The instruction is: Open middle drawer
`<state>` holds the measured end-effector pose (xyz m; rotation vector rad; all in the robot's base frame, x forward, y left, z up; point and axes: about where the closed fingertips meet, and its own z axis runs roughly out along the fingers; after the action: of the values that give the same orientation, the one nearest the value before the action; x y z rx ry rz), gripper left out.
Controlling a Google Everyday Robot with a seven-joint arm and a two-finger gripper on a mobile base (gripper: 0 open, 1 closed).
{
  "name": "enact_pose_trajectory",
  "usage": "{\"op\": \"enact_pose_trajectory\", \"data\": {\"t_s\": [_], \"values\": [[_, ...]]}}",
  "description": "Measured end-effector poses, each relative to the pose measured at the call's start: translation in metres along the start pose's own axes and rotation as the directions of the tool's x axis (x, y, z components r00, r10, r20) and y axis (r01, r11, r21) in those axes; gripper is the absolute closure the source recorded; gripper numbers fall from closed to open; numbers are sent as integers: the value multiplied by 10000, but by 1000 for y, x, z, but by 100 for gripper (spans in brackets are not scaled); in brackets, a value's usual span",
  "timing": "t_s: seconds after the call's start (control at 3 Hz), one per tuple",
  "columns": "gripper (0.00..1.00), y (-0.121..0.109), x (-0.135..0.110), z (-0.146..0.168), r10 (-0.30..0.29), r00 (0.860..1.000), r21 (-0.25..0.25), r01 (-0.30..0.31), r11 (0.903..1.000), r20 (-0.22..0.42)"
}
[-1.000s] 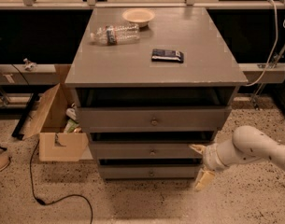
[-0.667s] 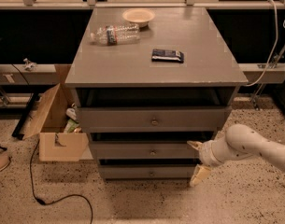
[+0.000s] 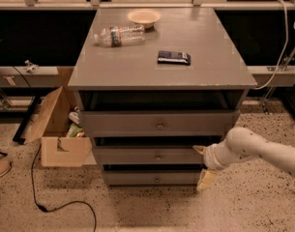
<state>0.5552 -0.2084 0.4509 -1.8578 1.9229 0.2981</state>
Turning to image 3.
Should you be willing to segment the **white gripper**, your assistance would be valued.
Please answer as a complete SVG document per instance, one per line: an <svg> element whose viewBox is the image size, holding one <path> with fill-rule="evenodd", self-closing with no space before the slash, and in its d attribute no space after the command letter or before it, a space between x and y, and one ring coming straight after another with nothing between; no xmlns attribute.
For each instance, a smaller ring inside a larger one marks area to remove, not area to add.
<svg viewBox="0 0 295 232"><path fill-rule="evenodd" d="M210 185L217 178L217 171L223 170L226 168L225 157L226 157L226 148L225 144L212 144L208 147L201 145L192 146L197 153L203 155L205 165L211 169L203 169L200 172L199 180L197 183L196 189L198 191L205 190L210 187Z"/></svg>

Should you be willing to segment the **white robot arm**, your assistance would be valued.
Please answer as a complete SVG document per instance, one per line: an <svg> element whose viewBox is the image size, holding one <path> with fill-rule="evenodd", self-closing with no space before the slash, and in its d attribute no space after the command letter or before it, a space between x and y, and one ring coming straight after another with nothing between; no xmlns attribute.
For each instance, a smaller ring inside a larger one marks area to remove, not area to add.
<svg viewBox="0 0 295 232"><path fill-rule="evenodd" d="M269 141L247 128L231 129L225 139L210 146L192 146L203 156L206 169L200 173L197 189L206 189L217 173L231 164L262 159L295 179L295 147Z"/></svg>

